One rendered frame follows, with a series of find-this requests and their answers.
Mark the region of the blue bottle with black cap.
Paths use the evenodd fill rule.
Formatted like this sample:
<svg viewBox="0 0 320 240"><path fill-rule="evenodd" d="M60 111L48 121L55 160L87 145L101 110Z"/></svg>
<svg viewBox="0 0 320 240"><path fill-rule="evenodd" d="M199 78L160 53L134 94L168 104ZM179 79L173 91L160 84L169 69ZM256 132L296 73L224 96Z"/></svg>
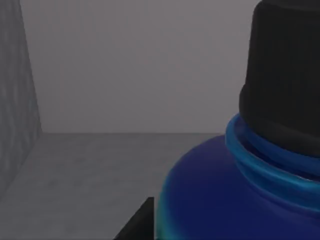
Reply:
<svg viewBox="0 0 320 240"><path fill-rule="evenodd" d="M169 171L157 240L320 240L320 0L261 0L239 112Z"/></svg>

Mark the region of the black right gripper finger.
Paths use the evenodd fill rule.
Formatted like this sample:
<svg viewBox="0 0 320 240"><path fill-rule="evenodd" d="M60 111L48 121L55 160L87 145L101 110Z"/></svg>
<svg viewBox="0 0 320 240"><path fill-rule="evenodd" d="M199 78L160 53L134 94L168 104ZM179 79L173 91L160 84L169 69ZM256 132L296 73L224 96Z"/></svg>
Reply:
<svg viewBox="0 0 320 240"><path fill-rule="evenodd" d="M113 240L155 240L155 198L148 197Z"/></svg>

